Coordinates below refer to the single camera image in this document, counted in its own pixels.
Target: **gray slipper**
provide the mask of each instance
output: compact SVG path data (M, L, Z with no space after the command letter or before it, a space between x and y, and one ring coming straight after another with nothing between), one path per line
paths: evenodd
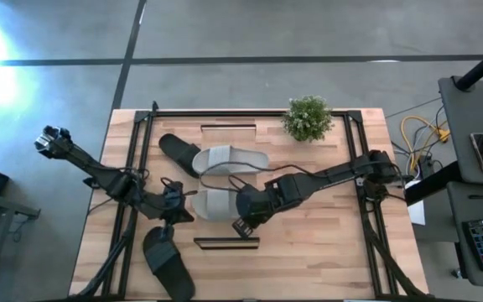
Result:
M269 166L269 157L265 153L234 148L230 145L212 147L200 151L193 158L192 165L195 172L202 174L208 167L228 161L248 163L264 169ZM258 172L260 172L259 169L254 169L247 165L223 164L210 169L206 172L206 175L255 174Z
M195 213L207 221L228 221L239 217L236 209L236 192L202 190L191 197Z

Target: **black slipper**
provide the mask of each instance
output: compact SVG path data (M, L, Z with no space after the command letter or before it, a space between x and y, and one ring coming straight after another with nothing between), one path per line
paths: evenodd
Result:
M193 143L188 144L174 134L167 133L159 139L159 148L164 151L185 173L198 179L199 174L193 170L193 158L200 152Z
M195 284L172 237L160 240L163 230L156 226L148 232L143 240L144 257L173 301L189 301L195 295Z

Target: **yellow cable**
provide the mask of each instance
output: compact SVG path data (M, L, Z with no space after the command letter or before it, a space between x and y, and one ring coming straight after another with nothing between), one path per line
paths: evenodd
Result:
M444 126L446 123L447 123L447 121L442 122L442 123L439 125L439 127ZM420 159L420 155L422 154L422 152L423 152L423 151L425 151L424 149L426 148L426 146L428 146L428 142L429 142L429 140L430 140L430 139L433 137L433 135L434 135L434 134L436 134L436 133L438 133L438 132L437 132L437 130L433 130L433 131L431 132L431 134L428 136L428 138L427 138L427 139L426 139L426 141L424 142L424 146L423 146L423 147L420 149L418 157L415 157L415 155L413 155L413 161L411 162L411 165L409 166L410 171L414 171L414 170L415 170L415 168L417 167L417 162L418 162L418 159ZM447 135L445 135L445 136L444 136L444 137L442 137L442 138L439 138L439 140L443 140L443 139L447 138L448 136L450 136L450 133L449 133L449 134L447 134Z
M400 124L400 131L402 132L403 140L406 142L406 145L408 146L409 152L412 152L413 146L409 142L408 136L406 135L406 132L405 132L405 123L406 123L407 120L410 120L410 119L416 119L420 122L423 122L424 124L426 124L426 126L431 127L434 131L437 131L437 128L434 125L432 125L431 123L429 123L428 121L426 121L425 119L423 119L422 117L417 117L417 116L404 117L402 119L402 123Z

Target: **gray desk surface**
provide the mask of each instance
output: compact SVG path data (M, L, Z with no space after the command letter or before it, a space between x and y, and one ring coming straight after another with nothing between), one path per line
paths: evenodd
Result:
M429 242L458 242L456 225L446 190L424 198L426 225L413 224L415 238Z
M470 92L462 92L450 78L439 80L444 110L461 177L464 182L483 184L483 171L470 141L471 133L483 133L483 81Z
M447 184L450 206L454 213L454 221L460 249L464 260L464 269L467 278L474 285L483 286L483 271L480 270L472 251L467 244L462 223L467 221L483 220L483 200L472 200L469 195L483 195L483 185L462 184L449 182Z

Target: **power strip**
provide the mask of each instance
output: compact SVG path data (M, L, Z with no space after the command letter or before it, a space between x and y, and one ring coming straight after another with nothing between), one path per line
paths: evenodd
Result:
M435 173L434 162L429 155L421 155L418 157L418 167L420 168L420 177L424 180L431 174Z

